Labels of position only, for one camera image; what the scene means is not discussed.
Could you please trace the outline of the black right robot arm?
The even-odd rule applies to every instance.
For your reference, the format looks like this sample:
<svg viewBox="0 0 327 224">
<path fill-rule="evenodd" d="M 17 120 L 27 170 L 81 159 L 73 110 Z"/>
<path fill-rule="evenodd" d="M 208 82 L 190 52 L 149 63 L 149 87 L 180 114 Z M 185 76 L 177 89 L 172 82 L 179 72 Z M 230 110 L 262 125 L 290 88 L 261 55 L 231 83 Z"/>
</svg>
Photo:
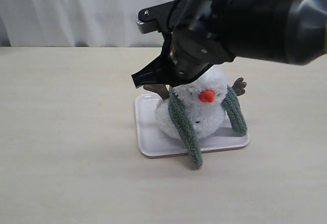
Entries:
<svg viewBox="0 0 327 224">
<path fill-rule="evenodd" d="M 140 10 L 136 24 L 163 36 L 136 87 L 191 83 L 237 57 L 306 65 L 326 54 L 326 0 L 174 0 Z"/>
</svg>

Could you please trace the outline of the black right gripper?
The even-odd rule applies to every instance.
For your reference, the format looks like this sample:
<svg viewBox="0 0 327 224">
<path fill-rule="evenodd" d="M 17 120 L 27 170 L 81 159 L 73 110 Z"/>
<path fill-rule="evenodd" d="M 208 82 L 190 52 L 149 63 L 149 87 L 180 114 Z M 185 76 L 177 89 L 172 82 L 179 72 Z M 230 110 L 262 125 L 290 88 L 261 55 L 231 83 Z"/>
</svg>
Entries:
<svg viewBox="0 0 327 224">
<path fill-rule="evenodd" d="M 177 86 L 178 78 L 191 80 L 211 64 L 232 62 L 235 56 L 227 49 L 223 27 L 228 2 L 189 0 L 173 28 L 172 43 L 164 40 L 160 55 L 131 75 L 135 87 Z"/>
</svg>

